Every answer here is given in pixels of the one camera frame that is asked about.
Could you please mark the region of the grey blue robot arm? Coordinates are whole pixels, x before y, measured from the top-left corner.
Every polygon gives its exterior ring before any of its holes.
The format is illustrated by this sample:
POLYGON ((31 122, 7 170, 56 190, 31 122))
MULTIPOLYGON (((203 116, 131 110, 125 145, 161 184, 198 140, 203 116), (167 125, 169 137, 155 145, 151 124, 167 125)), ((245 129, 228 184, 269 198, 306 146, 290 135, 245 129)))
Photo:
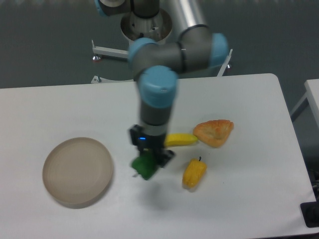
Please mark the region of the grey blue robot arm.
POLYGON ((135 37, 129 46, 128 64, 140 97, 140 122, 130 128, 139 154, 151 155, 150 165, 165 167, 174 153, 164 146, 168 122, 177 93, 178 75, 223 64, 228 43, 212 33, 195 0, 170 0, 167 17, 179 34, 178 41, 162 44, 165 17, 158 0, 98 0, 101 15, 124 14, 123 30, 135 37))

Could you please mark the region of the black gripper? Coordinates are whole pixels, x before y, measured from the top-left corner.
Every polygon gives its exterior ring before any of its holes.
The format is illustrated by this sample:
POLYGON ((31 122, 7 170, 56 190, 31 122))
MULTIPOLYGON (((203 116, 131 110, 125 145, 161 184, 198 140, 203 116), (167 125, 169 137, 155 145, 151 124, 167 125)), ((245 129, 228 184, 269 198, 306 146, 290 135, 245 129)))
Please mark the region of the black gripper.
POLYGON ((142 126, 135 124, 129 129, 129 134, 132 145, 139 151, 139 157, 149 157, 151 150, 155 155, 157 167, 164 168, 175 157, 172 150, 164 148, 165 132, 152 135, 142 126))

